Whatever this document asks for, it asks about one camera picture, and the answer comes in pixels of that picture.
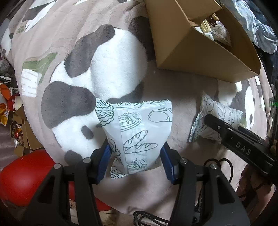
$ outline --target box flap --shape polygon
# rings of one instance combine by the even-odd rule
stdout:
[[[176,0],[187,18],[198,25],[218,10],[222,9],[215,0]]]
[[[205,75],[232,83],[257,75],[221,45],[195,29],[177,45],[161,64],[161,68]]]
[[[22,124],[22,134],[23,134],[24,147],[29,148],[25,124]]]
[[[22,118],[14,113],[13,121],[16,121],[17,124],[22,124]]]
[[[28,143],[30,146],[30,149],[35,150],[38,148],[42,148],[42,144],[37,140],[35,134],[33,133],[30,124],[27,120],[24,120],[24,125],[27,133]]]
[[[232,47],[225,46],[225,48],[240,59],[253,72],[260,74],[260,59],[241,24],[225,6],[223,6],[223,10],[218,11],[216,14],[231,37]]]
[[[22,119],[26,120],[27,117],[25,115],[25,112],[24,112],[24,106],[22,105],[17,111],[15,111],[15,113],[20,116]]]
[[[23,152],[24,152],[24,147],[18,145],[15,149],[14,149],[14,153],[15,155],[17,155],[18,157],[23,156]]]
[[[186,15],[174,0],[145,0],[156,63],[160,66],[190,31]]]

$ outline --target clothing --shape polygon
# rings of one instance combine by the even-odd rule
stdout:
[[[268,82],[271,85],[271,82],[274,79],[278,79],[278,52],[276,51],[273,54],[269,54],[257,47],[255,48],[259,55],[259,58],[262,61],[262,65],[266,72]]]
[[[265,17],[260,14],[254,3],[249,0],[221,0],[240,22],[248,37],[263,51],[273,54],[277,50],[277,37],[271,27],[266,25]]]

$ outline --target cardboard box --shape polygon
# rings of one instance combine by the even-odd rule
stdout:
[[[23,133],[23,141],[24,146],[16,146],[14,148],[14,153],[21,157],[24,154],[30,152],[30,150],[36,150],[42,148],[42,144],[37,140],[35,134],[33,133],[29,122],[27,121],[27,117],[24,112],[24,107],[21,106],[17,111],[15,111],[13,115],[13,120],[18,124],[22,125],[22,133]]]
[[[260,60],[248,35],[214,0],[145,0],[157,66],[238,82],[260,73]],[[232,47],[218,44],[193,27],[216,12]]]

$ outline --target panda print blanket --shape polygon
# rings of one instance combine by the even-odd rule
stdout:
[[[269,98],[261,74],[236,84],[157,68],[143,0],[26,0],[6,30],[2,49],[15,68],[28,121],[57,163],[75,164],[105,140],[96,98],[110,103],[172,101],[168,144],[195,164],[226,157],[237,186],[246,163],[203,138],[188,143],[202,92],[246,114],[247,128],[266,137]],[[223,166],[229,176],[229,166]],[[94,186],[97,198],[122,213],[171,214],[177,187],[163,167]]]

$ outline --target wire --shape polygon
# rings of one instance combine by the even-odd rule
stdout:
[[[231,161],[229,159],[226,159],[226,158],[222,158],[220,160],[217,160],[217,159],[214,159],[214,158],[211,158],[211,159],[208,159],[205,161],[204,163],[204,166],[207,166],[207,164],[209,162],[215,162],[217,164],[217,166],[221,169],[221,162],[227,162],[229,165],[230,165],[230,168],[231,168],[231,175],[230,175],[230,179],[229,179],[229,183],[231,183],[232,179],[233,179],[233,175],[234,175],[234,168],[233,168],[233,164],[231,163]]]
[[[252,189],[253,189],[254,191],[257,191],[258,189],[260,189],[260,188],[263,187],[264,185],[265,185],[265,183],[262,182],[259,186],[255,187],[254,189],[253,189],[253,188],[250,188],[249,191],[251,191]],[[245,193],[245,194],[243,194],[243,195],[240,195],[239,198],[244,198],[244,197],[247,195],[247,193]]]
[[[141,226],[141,225],[144,225],[144,226],[152,226],[152,225],[149,225],[149,224],[146,224],[146,223],[143,223],[142,222],[142,219],[143,218],[148,218],[149,220],[151,220],[152,222],[156,223],[157,225],[159,226],[165,226],[166,224],[169,224],[170,221],[168,220],[165,220],[163,218],[160,218],[160,217],[157,217],[151,213],[148,213],[148,212],[145,212],[145,211],[135,211],[133,213],[133,216],[134,216],[134,219],[133,219],[133,223],[135,226]]]

